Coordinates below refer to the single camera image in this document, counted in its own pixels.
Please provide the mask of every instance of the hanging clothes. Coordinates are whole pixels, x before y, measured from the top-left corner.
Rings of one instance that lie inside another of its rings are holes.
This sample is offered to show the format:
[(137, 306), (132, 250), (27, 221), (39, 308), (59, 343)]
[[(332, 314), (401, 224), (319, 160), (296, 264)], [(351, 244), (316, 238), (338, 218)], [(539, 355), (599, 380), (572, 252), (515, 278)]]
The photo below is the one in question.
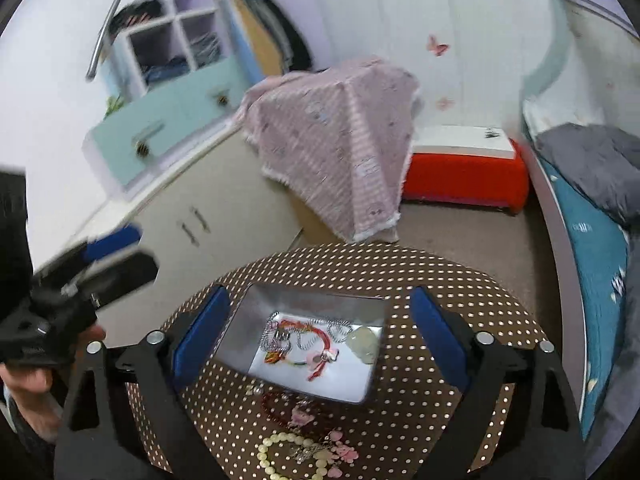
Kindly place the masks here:
[(262, 26), (271, 35), (273, 41), (276, 42), (278, 49), (282, 55), (282, 68), (283, 72), (290, 72), (290, 67), (293, 62), (293, 50), (289, 43), (282, 25), (278, 21), (277, 17), (271, 12), (271, 9), (264, 3), (263, 0), (244, 0), (249, 10), (254, 14), (256, 18), (262, 23)]
[(298, 32), (291, 20), (287, 17), (283, 10), (280, 9), (276, 2), (274, 2), (273, 0), (262, 1), (276, 17), (276, 19), (282, 26), (282, 30), (284, 30), (284, 33), (289, 39), (289, 44), (292, 49), (292, 61), (289, 69), (305, 71), (311, 70), (313, 66), (313, 60), (311, 59), (311, 54), (309, 53), (309, 49), (306, 46), (305, 40), (302, 38), (302, 35)]
[(247, 79), (251, 85), (255, 85), (264, 79), (264, 73), (258, 60), (255, 57), (254, 50), (249, 42), (249, 38), (244, 30), (242, 19), (233, 0), (218, 0), (220, 7), (225, 15), (228, 25), (229, 35), (236, 50), (236, 56), (246, 71)]
[(244, 0), (233, 0), (233, 3), (242, 18), (242, 24), (264, 75), (282, 75), (282, 54), (268, 31), (249, 10)]

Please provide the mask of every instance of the cabinet handle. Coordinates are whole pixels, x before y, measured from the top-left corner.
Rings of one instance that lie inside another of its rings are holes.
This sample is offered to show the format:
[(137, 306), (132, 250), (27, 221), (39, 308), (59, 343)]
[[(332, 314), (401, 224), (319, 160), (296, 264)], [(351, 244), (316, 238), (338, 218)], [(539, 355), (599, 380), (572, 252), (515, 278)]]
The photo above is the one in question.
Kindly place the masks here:
[(191, 242), (191, 245), (199, 247), (200, 246), (200, 242), (196, 239), (196, 237), (193, 235), (193, 233), (189, 230), (189, 228), (187, 227), (187, 224), (185, 224), (184, 222), (182, 222), (182, 223), (178, 222), (178, 225), (179, 225), (180, 229), (182, 229), (184, 231), (184, 233), (189, 237), (189, 241)]
[(147, 158), (151, 155), (151, 149), (147, 141), (154, 135), (160, 133), (164, 129), (164, 126), (164, 121), (156, 121), (131, 139), (138, 158)]
[(212, 90), (209, 92), (209, 95), (213, 100), (215, 100), (216, 104), (221, 108), (226, 108), (229, 106), (229, 90), (225, 88), (224, 90)]
[(198, 209), (193, 207), (193, 206), (191, 207), (191, 212), (193, 213), (193, 215), (202, 224), (202, 230), (204, 232), (206, 232), (206, 233), (210, 233), (211, 232), (211, 228), (209, 227), (209, 224), (207, 223), (207, 221), (204, 219), (204, 216), (202, 216), (202, 213), (200, 211), (198, 211)]

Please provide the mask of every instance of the silver chain necklace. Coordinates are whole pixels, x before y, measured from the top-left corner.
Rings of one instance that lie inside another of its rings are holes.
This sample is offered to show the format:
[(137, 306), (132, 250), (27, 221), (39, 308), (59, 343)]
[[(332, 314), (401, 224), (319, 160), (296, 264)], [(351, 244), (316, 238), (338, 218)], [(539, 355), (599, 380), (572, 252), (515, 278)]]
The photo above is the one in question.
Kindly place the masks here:
[[(290, 332), (295, 332), (297, 335), (297, 344), (298, 348), (302, 351), (307, 352), (313, 348), (313, 346), (320, 339), (318, 334), (312, 333), (310, 339), (303, 341), (303, 332), (302, 330), (292, 328), (290, 330), (279, 330), (278, 323), (275, 318), (279, 316), (280, 313), (278, 311), (273, 312), (269, 318), (267, 319), (267, 323), (264, 325), (264, 329), (262, 330), (262, 335), (260, 336), (260, 348), (264, 352), (277, 352), (283, 350), (282, 342), (286, 341), (285, 349), (290, 348)], [(347, 336), (353, 332), (353, 327), (351, 323), (345, 319), (321, 319), (315, 318), (309, 321), (311, 325), (323, 326), (327, 325), (327, 333), (329, 337), (336, 344), (344, 343), (347, 340)]]

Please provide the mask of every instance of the bed frame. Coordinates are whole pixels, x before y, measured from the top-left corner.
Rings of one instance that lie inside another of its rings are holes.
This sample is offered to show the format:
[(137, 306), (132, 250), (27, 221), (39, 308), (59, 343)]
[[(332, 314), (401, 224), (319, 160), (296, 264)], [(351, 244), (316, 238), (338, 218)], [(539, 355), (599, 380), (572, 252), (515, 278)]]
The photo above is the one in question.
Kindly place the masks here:
[(562, 367), (582, 415), (587, 378), (587, 333), (574, 250), (556, 194), (531, 144), (521, 143), (522, 157), (538, 196), (556, 261), (562, 310)]

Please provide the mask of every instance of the white cabinet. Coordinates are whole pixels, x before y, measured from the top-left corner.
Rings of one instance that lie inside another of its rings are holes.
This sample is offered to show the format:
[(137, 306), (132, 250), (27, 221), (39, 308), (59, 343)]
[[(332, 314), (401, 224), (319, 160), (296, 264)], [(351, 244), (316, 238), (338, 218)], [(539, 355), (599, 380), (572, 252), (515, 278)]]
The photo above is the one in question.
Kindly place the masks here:
[(287, 250), (300, 228), (284, 188), (264, 178), (257, 155), (231, 135), (132, 218), (159, 264), (153, 285), (98, 312), (107, 345), (139, 341), (191, 295), (226, 272)]

